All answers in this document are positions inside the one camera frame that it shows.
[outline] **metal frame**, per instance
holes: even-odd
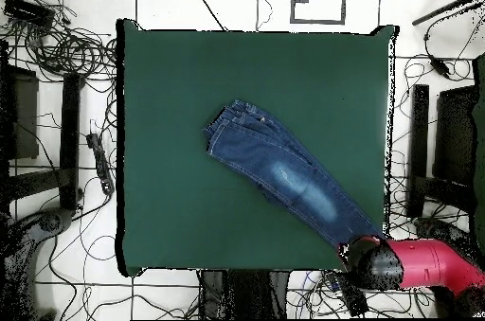
[[[307,20],[295,18],[296,0],[291,0],[290,23],[292,25],[345,25],[345,16],[347,12],[347,0],[342,0],[340,20]]]
[[[0,42],[1,71],[3,78],[0,86],[0,103],[6,101],[9,93],[12,93],[11,82],[9,79],[9,44]],[[53,170],[43,170],[39,172],[25,173],[16,176],[7,176],[2,179],[4,184],[0,188],[0,206],[4,212],[9,210],[9,204],[16,199],[21,199],[32,194],[41,193],[52,188],[59,188],[61,208],[76,210],[79,191],[78,191],[78,163],[79,163],[79,122],[80,122],[80,101],[83,79],[77,73],[69,73],[63,76],[63,116],[61,128],[61,150],[60,168]],[[0,115],[8,115],[13,112],[14,106],[0,106]],[[0,145],[1,151],[7,151],[8,146]],[[0,156],[1,166],[9,166],[8,159],[4,155]]]

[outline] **jeans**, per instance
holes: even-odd
[[[204,129],[207,153],[247,176],[333,247],[378,229],[320,163],[273,116],[235,100]]]

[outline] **floor tile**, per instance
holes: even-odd
[[[426,30],[445,14],[417,26],[412,26],[412,22],[453,1],[455,0],[381,0],[381,24],[400,27],[396,55],[410,57],[424,53],[423,37]],[[429,32],[430,53],[437,57],[457,57],[482,14],[483,11],[477,9],[437,23]],[[463,58],[475,58],[483,51],[483,35],[483,29],[478,30],[463,52]]]
[[[260,0],[260,31],[351,32],[369,34],[377,27],[379,0],[347,0],[344,26],[290,24],[291,0]]]
[[[143,298],[135,299],[134,320],[171,320],[197,304],[199,289],[135,286],[135,294]]]

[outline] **black power strip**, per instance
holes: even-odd
[[[27,22],[47,31],[52,28],[55,16],[54,10],[23,0],[5,0],[4,12],[11,19]]]
[[[111,196],[115,191],[113,179],[111,178],[110,167],[106,160],[104,149],[97,134],[89,134],[86,136],[87,146],[93,150],[96,160],[96,172],[101,181],[102,192],[106,196]]]

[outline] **jeans leg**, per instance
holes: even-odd
[[[223,119],[211,136],[210,155],[268,190],[334,247],[360,236],[383,236],[282,125],[244,104],[236,101],[231,108],[238,116]]]

